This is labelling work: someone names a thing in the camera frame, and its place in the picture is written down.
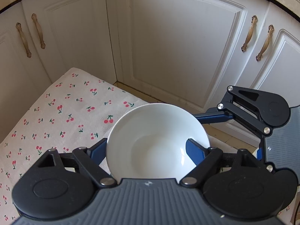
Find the white floral bowl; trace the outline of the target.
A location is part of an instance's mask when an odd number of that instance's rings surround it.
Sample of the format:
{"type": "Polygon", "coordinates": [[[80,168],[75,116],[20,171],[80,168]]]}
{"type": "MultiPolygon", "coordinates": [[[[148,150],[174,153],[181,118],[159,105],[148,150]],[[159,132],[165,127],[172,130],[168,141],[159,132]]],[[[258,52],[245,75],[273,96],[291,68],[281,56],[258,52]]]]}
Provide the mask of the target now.
{"type": "Polygon", "coordinates": [[[186,110],[162,103],[139,106],[112,128],[106,148],[108,168],[117,181],[180,181],[196,166],[186,152],[188,139],[203,148],[210,146],[202,124],[186,110]]]}

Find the white kitchen cabinets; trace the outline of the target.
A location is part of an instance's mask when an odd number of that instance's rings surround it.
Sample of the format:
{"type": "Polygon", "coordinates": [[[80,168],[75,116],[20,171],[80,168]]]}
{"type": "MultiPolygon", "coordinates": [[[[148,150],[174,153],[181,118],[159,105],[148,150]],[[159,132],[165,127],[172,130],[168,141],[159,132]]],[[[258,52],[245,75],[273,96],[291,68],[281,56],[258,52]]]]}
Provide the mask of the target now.
{"type": "Polygon", "coordinates": [[[193,113],[228,85],[299,104],[299,0],[1,0],[1,137],[70,68],[193,113]]]}

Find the cherry print tablecloth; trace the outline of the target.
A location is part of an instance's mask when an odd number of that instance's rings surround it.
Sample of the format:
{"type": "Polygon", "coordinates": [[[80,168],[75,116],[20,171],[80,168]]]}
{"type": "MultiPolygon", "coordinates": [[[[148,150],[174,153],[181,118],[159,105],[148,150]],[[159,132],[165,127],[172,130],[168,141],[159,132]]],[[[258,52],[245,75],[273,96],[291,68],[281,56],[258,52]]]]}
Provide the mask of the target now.
{"type": "MultiPolygon", "coordinates": [[[[49,148],[70,153],[107,137],[125,113],[144,101],[80,69],[72,68],[30,107],[1,143],[1,224],[31,224],[18,215],[12,189],[29,167],[49,148]]],[[[105,193],[61,224],[234,224],[207,210],[195,193],[171,192],[156,185],[128,182],[139,200],[129,206],[126,193],[105,193]]]]}

